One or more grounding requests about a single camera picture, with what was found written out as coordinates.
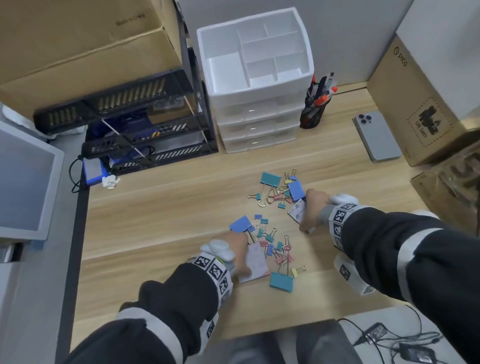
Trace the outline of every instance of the pen holder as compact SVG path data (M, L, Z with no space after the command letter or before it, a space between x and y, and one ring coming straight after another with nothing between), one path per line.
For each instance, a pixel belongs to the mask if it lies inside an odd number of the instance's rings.
M330 101L331 99L318 107L305 107L300 115L300 128L312 129L317 126L320 123L325 107Z

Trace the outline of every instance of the reflective stripe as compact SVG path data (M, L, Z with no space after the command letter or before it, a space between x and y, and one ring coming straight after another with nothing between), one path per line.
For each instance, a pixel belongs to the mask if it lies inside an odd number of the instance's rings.
M142 308L130 307L123 311L120 311L115 318L116 320L123 320L126 318L142 318L147 323L147 329L149 329L160 341L170 350L175 363L183 363L183 351L181 349L180 341L177 335L158 317L152 315L148 311Z
M442 230L440 228L426 229L419 231L407 240L405 240L398 251L398 259L396 261L396 272L398 275L398 285L400 286L400 292L402 293L403 298L408 302L414 305L412 302L412 296L410 295L410 290L408 289L407 282L407 265L415 256L415 249L420 245L420 243L434 231Z

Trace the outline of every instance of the cardboard box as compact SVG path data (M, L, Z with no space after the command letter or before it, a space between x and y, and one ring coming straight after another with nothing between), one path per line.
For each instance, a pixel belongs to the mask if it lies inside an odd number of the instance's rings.
M480 137L480 118L457 119L398 36L367 88L411 166L447 158Z
M19 11L27 4L25 14ZM50 0L41 2L42 10L20 0L6 6L25 28L4 29L8 12L0 14L0 100L27 118L37 109L182 66L172 0Z
M193 112L196 113L197 105L194 94L188 95L187 100L190 103ZM162 100L148 108L148 118L152 124L183 118L191 114L192 112L190 111L190 108L182 97L171 100L168 105Z
M411 181L441 220L476 234L480 186L480 142L460 151Z

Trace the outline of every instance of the smartphone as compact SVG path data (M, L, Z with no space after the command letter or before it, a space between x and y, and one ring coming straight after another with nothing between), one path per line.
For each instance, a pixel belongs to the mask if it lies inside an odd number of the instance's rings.
M400 158L402 151L380 111L358 114L353 123L372 162Z

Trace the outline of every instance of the wooden desk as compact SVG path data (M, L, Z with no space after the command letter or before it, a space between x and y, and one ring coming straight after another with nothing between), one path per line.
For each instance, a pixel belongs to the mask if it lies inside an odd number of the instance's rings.
M164 281L199 246L226 231L242 215L261 213L268 230L290 236L293 266L308 271L293 293L269 287L269 278L236 284L220 312L217 339L342 317L398 303L376 292L360 297L334 270L338 251L328 232L299 232L275 204L258 207L247 194L262 191L263 171L283 176L297 169L303 187L352 194L384 211L425 208L409 179L416 175L403 158L372 163L352 117L376 109L366 89L335 96L312 130L277 146L212 156L122 176L114 190L95 186L85 230L72 347L112 320L119 306L137 299L140 284Z

